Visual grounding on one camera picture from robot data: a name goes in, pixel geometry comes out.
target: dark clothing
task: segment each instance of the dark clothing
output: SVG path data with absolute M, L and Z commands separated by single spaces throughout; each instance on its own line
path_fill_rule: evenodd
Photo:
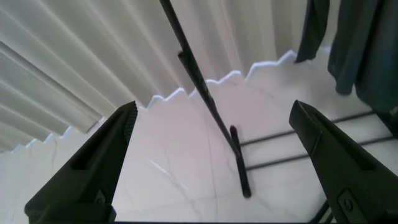
M 329 0 L 308 0 L 296 62 L 315 58 L 325 35 Z M 376 111 L 398 106 L 398 0 L 342 0 L 329 72 L 336 91 Z

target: curtain fold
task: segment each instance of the curtain fold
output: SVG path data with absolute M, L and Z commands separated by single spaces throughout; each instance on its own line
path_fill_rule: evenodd
M 296 49 L 305 0 L 172 0 L 205 79 Z M 156 0 L 0 1 L 0 150 L 193 83 Z

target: white tile floor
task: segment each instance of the white tile floor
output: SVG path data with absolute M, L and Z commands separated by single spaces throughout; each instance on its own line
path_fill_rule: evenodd
M 247 80 L 232 75 L 208 83 L 227 126 L 241 141 L 291 127 L 294 100 L 330 119 L 368 111 L 355 95 L 339 96 L 326 71 L 327 54 L 315 61 L 256 68 Z M 96 125 L 91 134 L 98 129 Z M 354 140 L 390 136 L 376 116 L 339 124 Z M 26 223 L 23 206 L 89 138 L 72 129 L 64 138 L 35 142 L 0 155 L 1 223 Z M 398 174 L 398 141 L 366 149 Z M 243 148 L 246 166 L 305 153 L 297 136 Z M 249 172 L 253 196 L 243 198 L 233 153 L 198 94 L 181 91 L 169 101 L 139 109 L 113 205 L 117 220 L 181 222 L 307 222 L 325 200 L 310 160 Z

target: curtain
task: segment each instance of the curtain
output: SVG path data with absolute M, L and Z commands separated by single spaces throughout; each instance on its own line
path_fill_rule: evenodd
M 172 4 L 207 80 L 299 47 L 305 0 Z M 150 109 L 190 94 L 179 51 L 157 0 L 0 1 L 0 150 L 70 126 L 86 133 L 132 100 Z

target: floor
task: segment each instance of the floor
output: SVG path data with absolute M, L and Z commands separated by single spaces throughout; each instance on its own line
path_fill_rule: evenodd
M 326 71 L 327 52 L 294 65 L 287 54 L 280 65 L 258 66 L 245 80 L 238 72 L 208 82 L 227 126 L 241 141 L 291 129 L 294 100 L 304 101 L 330 119 L 370 109 L 355 94 L 339 96 Z M 176 93 L 139 109 L 113 201 L 117 220 L 158 222 L 307 222 L 325 195 L 309 159 L 250 171 L 250 199 L 242 196 L 231 149 L 197 93 Z M 92 134 L 101 123 L 90 132 Z M 338 125 L 355 141 L 390 136 L 376 116 Z M 71 129 L 11 156 L 0 156 L 0 219 L 24 223 L 23 206 L 89 138 Z M 398 174 L 398 141 L 366 149 Z M 295 135 L 243 148 L 246 166 L 305 153 Z

